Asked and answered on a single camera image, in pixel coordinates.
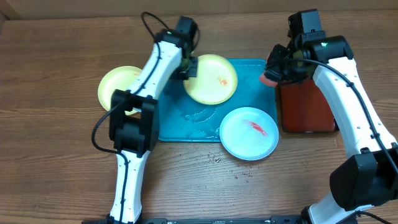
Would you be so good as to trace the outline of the red wet sponge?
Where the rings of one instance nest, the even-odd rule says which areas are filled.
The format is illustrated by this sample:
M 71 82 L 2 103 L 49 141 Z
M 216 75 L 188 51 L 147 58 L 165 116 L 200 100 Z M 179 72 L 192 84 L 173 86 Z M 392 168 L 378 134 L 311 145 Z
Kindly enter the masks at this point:
M 272 87 L 272 88 L 275 88 L 278 85 L 277 82 L 272 81 L 266 77 L 266 71 L 264 71 L 263 74 L 259 77 L 259 81 L 261 83 L 263 83 L 264 85 Z

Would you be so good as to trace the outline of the yellow plate with ketchup spot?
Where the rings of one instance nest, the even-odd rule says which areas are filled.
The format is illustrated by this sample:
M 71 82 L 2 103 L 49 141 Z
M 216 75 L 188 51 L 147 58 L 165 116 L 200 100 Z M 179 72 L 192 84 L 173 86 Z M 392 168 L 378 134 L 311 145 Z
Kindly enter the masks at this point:
M 117 67 L 109 71 L 101 80 L 98 87 L 98 99 L 101 106 L 109 111 L 111 97 L 115 90 L 125 91 L 135 82 L 141 69 L 133 66 Z

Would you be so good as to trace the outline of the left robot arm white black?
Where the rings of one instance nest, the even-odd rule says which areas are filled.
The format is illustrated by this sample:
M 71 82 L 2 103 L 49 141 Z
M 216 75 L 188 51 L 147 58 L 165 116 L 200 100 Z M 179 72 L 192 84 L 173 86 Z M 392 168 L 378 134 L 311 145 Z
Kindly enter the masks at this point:
M 141 217 L 144 169 L 159 136 L 159 96 L 170 78 L 188 78 L 199 38 L 197 30 L 162 30 L 154 36 L 153 51 L 136 81 L 112 94 L 105 116 L 118 176 L 108 223 L 137 223 Z

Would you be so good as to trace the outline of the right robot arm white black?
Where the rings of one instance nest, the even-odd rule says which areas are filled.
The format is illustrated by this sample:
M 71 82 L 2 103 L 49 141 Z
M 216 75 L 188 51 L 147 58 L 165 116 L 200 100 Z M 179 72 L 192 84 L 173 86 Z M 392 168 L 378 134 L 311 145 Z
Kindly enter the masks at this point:
M 397 140 L 373 108 L 343 36 L 275 45 L 264 76 L 270 86 L 312 79 L 345 145 L 347 160 L 331 173 L 330 193 L 303 209 L 301 223 L 356 223 L 369 208 L 397 199 Z

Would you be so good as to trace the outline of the red black lacquer tray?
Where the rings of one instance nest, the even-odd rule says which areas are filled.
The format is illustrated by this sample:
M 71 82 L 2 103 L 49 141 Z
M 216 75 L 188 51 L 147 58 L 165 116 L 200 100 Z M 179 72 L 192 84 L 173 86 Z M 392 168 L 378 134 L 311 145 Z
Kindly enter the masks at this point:
M 279 87 L 282 128 L 287 133 L 333 133 L 335 119 L 313 80 Z

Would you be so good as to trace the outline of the teal plastic tray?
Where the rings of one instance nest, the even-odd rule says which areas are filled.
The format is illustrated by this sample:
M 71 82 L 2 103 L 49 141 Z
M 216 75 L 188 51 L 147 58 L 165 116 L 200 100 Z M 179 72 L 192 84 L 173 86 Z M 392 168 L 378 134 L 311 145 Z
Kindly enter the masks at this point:
M 230 99 L 218 105 L 204 105 L 185 91 L 183 81 L 169 80 L 159 97 L 159 140 L 165 142 L 220 142 L 223 118 L 240 107 L 253 107 L 277 121 L 275 89 L 264 85 L 259 77 L 266 61 L 251 58 L 228 60 L 238 76 L 237 89 Z

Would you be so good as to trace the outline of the light blue plate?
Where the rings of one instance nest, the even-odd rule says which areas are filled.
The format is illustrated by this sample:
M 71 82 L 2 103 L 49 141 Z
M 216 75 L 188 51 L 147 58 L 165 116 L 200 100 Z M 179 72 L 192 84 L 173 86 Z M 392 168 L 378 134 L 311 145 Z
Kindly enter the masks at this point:
M 223 147 L 234 157 L 256 161 L 269 156 L 279 142 L 276 122 L 266 112 L 242 107 L 229 112 L 220 125 Z

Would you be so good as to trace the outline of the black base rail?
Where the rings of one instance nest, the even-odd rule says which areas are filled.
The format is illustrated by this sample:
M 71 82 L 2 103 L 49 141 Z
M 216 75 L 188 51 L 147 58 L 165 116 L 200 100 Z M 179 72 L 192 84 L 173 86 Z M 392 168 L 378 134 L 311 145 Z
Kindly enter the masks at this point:
M 184 219 L 139 218 L 137 224 L 307 224 L 300 215 L 273 215 L 269 218 Z

